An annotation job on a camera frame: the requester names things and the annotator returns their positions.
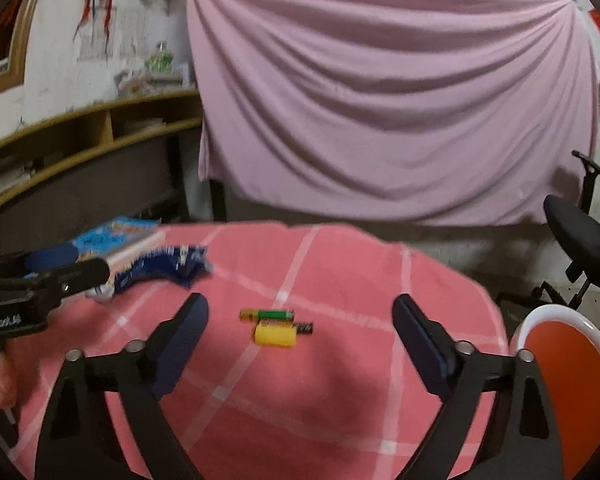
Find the yellow battery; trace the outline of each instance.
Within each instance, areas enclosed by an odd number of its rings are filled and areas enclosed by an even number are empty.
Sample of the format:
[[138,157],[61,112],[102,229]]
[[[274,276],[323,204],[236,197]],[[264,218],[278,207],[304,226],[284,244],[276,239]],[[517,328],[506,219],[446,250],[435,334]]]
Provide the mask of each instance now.
[[257,345],[291,348],[296,345],[296,327],[288,324],[261,321],[253,333]]

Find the table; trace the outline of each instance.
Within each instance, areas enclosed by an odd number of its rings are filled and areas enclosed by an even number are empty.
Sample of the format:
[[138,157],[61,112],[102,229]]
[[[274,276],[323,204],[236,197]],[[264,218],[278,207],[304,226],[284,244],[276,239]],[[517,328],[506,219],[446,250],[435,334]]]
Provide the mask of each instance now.
[[[500,314],[477,283],[423,253],[341,224],[167,226],[168,244],[202,244],[212,275],[192,290],[210,321],[175,391],[161,407],[208,480],[390,480],[406,464],[439,409],[391,324],[410,293],[456,339],[506,353]],[[119,351],[144,339],[190,291],[168,282],[133,286],[110,303],[74,296],[50,328],[14,341],[20,441],[10,457],[33,476],[46,400],[65,352]],[[242,308],[292,308],[313,335],[292,349],[256,346]],[[493,394],[485,394],[454,474],[472,463]],[[132,469],[147,474],[116,395],[107,398]]]

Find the bolt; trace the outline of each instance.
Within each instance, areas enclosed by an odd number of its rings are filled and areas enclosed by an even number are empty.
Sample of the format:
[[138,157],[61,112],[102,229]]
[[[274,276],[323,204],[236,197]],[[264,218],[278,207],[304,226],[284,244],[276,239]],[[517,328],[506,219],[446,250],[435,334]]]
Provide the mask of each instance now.
[[125,346],[125,350],[131,354],[135,354],[136,352],[141,351],[143,348],[144,341],[140,339],[134,339],[133,341],[129,341]]
[[67,361],[77,361],[78,359],[80,359],[81,357],[84,357],[84,352],[82,350],[80,350],[79,348],[74,348],[73,350],[69,350],[66,355],[64,356],[64,358]]
[[525,363],[532,362],[536,357],[533,352],[523,348],[520,352],[518,352],[518,357],[522,359]]
[[468,341],[458,341],[456,342],[456,350],[461,354],[471,355],[475,351],[475,346]]

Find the black chair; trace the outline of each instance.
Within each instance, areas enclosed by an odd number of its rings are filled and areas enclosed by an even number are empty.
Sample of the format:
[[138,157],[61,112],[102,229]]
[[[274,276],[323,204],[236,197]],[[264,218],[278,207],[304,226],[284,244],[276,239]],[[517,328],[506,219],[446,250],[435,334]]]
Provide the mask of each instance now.
[[[557,303],[577,309],[591,284],[600,287],[600,224],[589,216],[596,178],[600,175],[600,166],[580,152],[573,151],[571,154],[582,161],[586,172],[580,205],[576,207],[563,198],[549,195],[544,199],[544,213],[556,241],[571,258],[572,263],[565,271],[567,278],[571,283],[575,283],[584,273],[587,279],[569,302],[553,286],[543,282],[533,289],[530,296],[499,293],[496,297],[498,306],[501,301],[509,301],[525,308]],[[550,301],[542,299],[544,292],[548,294]]]

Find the draped fabric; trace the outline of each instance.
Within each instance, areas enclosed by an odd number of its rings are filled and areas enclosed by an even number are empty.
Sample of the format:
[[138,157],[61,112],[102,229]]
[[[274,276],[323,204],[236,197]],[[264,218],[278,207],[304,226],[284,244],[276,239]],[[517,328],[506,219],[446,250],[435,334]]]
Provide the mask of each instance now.
[[255,202],[431,225],[575,201],[598,81],[570,0],[187,0],[200,177]]

